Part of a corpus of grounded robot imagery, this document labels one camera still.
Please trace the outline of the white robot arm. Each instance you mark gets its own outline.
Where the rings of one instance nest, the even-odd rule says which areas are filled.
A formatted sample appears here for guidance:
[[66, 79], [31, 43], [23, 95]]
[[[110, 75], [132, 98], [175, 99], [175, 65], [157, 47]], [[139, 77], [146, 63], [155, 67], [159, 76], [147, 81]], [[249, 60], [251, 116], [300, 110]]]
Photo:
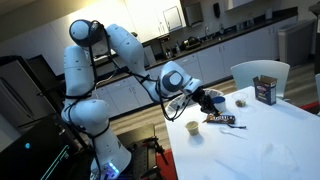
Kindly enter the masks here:
[[82, 128], [91, 140], [94, 157], [90, 180], [116, 180], [132, 160], [132, 153], [110, 128], [108, 104], [92, 94], [107, 84], [105, 79], [97, 77], [96, 57], [112, 59], [118, 55], [127, 73], [155, 102], [161, 103], [180, 91], [187, 100], [198, 103], [202, 112], [220, 114], [201, 87], [201, 81], [187, 74], [176, 62], [164, 64], [158, 78], [152, 79], [145, 69], [143, 45], [123, 27], [78, 19], [70, 25], [69, 35], [74, 44], [64, 50], [66, 94], [61, 117], [66, 123]]

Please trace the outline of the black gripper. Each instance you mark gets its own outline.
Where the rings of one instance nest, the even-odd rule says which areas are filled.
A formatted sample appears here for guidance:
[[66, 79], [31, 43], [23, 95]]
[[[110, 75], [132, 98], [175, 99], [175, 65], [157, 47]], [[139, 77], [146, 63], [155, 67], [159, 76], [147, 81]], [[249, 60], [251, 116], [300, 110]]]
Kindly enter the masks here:
[[205, 90], [203, 88], [199, 87], [192, 94], [192, 100], [201, 106], [200, 110], [203, 113], [213, 114], [213, 115], [219, 114], [219, 111], [214, 106], [211, 97], [205, 94]]

